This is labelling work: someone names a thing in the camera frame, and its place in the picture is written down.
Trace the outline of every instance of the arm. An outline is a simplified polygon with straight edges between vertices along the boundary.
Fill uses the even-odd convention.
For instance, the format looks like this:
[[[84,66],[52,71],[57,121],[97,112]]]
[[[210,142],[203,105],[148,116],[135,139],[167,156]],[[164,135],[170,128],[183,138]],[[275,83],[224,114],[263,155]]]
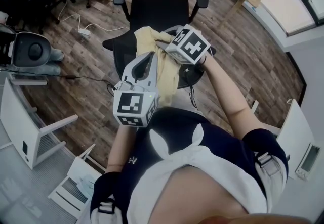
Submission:
[[[121,172],[135,142],[136,128],[120,125],[110,150],[106,173]]]
[[[245,97],[233,80],[210,54],[206,54],[206,56],[203,67],[228,118],[234,135],[241,140],[250,131],[264,128],[263,124],[252,113]]]

